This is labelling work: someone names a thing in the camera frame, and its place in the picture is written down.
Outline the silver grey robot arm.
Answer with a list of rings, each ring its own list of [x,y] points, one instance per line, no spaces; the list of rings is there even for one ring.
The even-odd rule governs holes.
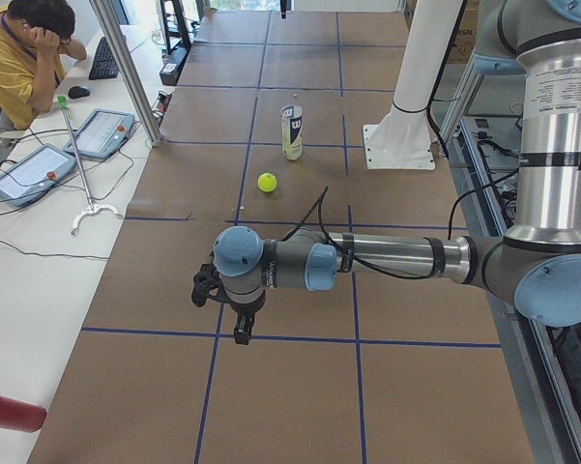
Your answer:
[[[525,73],[516,213],[502,238],[397,238],[296,226],[264,240],[244,226],[221,232],[193,280],[192,300],[230,305],[234,338],[249,342],[269,288],[333,288],[372,271],[447,278],[482,288],[526,318],[581,323],[581,1],[484,1],[476,56]]]

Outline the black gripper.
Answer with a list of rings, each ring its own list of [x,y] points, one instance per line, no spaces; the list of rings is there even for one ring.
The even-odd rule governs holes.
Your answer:
[[[251,323],[255,321],[255,314],[264,306],[266,296],[260,295],[249,303],[231,302],[232,309],[238,318],[233,330],[234,340],[237,344],[249,344],[251,339]]]

